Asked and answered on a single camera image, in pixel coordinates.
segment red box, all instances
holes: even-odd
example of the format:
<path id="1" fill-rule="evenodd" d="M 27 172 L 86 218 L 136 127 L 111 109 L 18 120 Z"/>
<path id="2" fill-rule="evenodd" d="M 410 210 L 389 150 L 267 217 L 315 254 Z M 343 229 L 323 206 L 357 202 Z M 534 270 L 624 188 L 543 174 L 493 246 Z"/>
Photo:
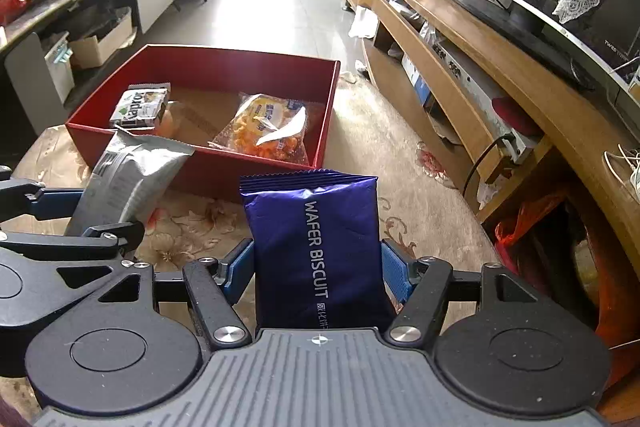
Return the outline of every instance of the red box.
<path id="1" fill-rule="evenodd" d="M 240 176 L 322 167 L 340 62 L 203 46 L 148 44 L 125 62 L 66 122 L 84 161 L 94 167 L 111 136 L 109 118 L 129 84 L 170 82 L 172 86 L 221 92 L 266 93 L 324 105 L 322 125 L 306 134 L 311 165 L 195 147 L 171 187 L 199 196 L 239 201 Z"/>

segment tile floor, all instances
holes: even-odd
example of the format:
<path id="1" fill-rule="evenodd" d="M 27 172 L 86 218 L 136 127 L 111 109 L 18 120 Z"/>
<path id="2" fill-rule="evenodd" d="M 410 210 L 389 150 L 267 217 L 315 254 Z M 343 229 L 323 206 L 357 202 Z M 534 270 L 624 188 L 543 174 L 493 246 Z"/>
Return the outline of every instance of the tile floor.
<path id="1" fill-rule="evenodd" d="M 364 60 L 348 31 L 353 13 L 342 0 L 177 0 L 145 35 L 155 44 L 203 44 L 220 48 L 308 55 L 340 60 L 354 70 Z"/>

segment orange plastic bag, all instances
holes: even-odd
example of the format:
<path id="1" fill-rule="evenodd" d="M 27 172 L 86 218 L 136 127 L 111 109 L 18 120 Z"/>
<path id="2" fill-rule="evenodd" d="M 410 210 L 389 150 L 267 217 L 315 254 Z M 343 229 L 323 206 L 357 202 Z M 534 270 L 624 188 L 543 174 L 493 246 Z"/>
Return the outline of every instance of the orange plastic bag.
<path id="1" fill-rule="evenodd" d="M 505 219 L 495 228 L 495 248 L 502 263 L 517 275 L 518 264 L 510 253 L 529 230 L 563 201 L 577 210 L 587 231 L 599 279 L 599 311 L 596 334 L 609 347 L 640 337 L 640 281 L 604 214 L 584 186 L 570 184 L 536 201 L 520 206 L 517 218 Z M 640 344 L 612 350 L 607 387 L 640 365 Z"/>

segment screw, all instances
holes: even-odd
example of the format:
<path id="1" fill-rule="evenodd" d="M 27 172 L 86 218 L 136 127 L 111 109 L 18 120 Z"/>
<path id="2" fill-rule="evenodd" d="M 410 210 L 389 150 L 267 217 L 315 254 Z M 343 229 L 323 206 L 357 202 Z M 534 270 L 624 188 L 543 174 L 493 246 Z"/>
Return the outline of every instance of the screw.
<path id="1" fill-rule="evenodd" d="M 422 336 L 420 330 L 414 326 L 398 326 L 389 331 L 389 336 L 396 342 L 415 342 Z"/>
<path id="2" fill-rule="evenodd" d="M 244 339 L 246 333 L 238 326 L 222 326 L 213 332 L 214 338 L 222 343 L 231 344 Z"/>

